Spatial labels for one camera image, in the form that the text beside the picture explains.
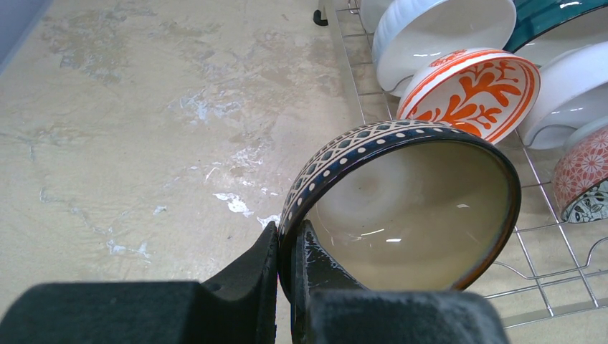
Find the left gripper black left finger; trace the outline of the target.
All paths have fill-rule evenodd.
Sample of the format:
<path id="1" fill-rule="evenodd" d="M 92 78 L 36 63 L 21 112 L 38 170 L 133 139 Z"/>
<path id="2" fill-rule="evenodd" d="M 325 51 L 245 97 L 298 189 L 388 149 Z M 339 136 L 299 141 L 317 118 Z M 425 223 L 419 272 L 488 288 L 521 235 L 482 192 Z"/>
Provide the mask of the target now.
<path id="1" fill-rule="evenodd" d="M 47 283 L 1 320 L 3 343 L 274 343 L 278 237 L 257 241 L 204 282 Z"/>

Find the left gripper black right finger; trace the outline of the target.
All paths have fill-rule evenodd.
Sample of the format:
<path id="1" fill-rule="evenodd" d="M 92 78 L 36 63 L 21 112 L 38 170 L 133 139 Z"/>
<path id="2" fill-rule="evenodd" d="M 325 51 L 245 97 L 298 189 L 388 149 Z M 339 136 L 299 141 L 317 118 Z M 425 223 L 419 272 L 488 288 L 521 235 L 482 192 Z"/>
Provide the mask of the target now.
<path id="1" fill-rule="evenodd" d="M 308 220 L 290 263 L 293 343 L 508 342 L 498 313 L 479 295 L 365 288 L 322 248 Z"/>

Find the stainless steel dish rack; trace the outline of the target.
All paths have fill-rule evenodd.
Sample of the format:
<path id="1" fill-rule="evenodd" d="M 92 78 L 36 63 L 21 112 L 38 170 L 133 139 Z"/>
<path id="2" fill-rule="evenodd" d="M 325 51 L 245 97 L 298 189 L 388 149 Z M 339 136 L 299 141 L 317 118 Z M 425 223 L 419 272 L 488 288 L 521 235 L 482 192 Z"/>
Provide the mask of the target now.
<path id="1" fill-rule="evenodd" d="M 326 249 L 371 290 L 464 289 L 507 329 L 532 324 L 607 341 L 607 222 L 561 217 L 553 170 L 511 133 L 495 142 L 440 120 L 408 120 L 376 78 L 357 1 L 322 1 L 356 124 L 338 179 L 305 207 Z"/>

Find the dark brown glazed bowl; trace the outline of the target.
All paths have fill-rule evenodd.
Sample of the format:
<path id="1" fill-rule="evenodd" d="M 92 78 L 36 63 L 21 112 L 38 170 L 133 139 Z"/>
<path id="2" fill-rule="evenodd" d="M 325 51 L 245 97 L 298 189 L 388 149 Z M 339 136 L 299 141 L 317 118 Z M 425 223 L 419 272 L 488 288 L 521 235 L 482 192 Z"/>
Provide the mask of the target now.
<path id="1" fill-rule="evenodd" d="M 308 220 L 320 245 L 371 290 L 464 290 L 498 258 L 516 226 L 521 180 L 492 143 L 422 120 L 367 123 L 301 168 L 278 227 L 279 276 Z"/>

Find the orange floral patterned bowl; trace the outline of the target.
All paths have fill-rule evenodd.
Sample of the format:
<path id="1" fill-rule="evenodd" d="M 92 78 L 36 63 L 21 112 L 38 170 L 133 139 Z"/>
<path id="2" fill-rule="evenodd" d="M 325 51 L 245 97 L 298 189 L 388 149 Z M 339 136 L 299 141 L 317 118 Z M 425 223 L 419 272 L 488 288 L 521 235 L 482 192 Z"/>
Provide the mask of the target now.
<path id="1" fill-rule="evenodd" d="M 417 70 L 396 118 L 448 124 L 496 144 L 530 113 L 540 88 L 539 68 L 526 58 L 460 49 Z"/>

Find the white bowl with red rim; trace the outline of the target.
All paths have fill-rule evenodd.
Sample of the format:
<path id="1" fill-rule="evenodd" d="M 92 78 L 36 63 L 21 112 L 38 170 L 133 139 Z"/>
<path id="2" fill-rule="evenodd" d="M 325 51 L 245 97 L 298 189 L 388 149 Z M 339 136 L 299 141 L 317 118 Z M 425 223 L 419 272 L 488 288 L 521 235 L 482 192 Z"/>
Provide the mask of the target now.
<path id="1" fill-rule="evenodd" d="M 564 52 L 540 73 L 536 102 L 518 126 L 524 146 L 557 148 L 580 127 L 607 116 L 607 42 Z"/>

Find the white and teal bowl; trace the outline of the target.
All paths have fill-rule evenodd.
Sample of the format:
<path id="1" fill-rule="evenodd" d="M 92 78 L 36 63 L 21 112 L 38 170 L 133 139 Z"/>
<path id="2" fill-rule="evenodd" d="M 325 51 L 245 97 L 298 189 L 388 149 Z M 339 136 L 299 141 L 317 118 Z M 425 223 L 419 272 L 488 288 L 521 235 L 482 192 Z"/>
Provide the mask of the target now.
<path id="1" fill-rule="evenodd" d="M 573 49 L 607 40 L 605 0 L 515 1 L 516 24 L 504 50 L 542 66 Z"/>

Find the black and white patterned bowl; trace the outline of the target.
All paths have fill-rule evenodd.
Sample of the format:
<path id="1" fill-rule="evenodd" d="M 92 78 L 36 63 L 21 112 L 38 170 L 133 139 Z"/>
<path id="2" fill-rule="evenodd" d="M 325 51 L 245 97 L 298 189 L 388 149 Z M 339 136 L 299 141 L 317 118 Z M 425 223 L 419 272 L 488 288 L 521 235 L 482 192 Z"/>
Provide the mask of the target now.
<path id="1" fill-rule="evenodd" d="M 607 218 L 607 126 L 566 152 L 552 184 L 560 220 L 580 224 Z"/>

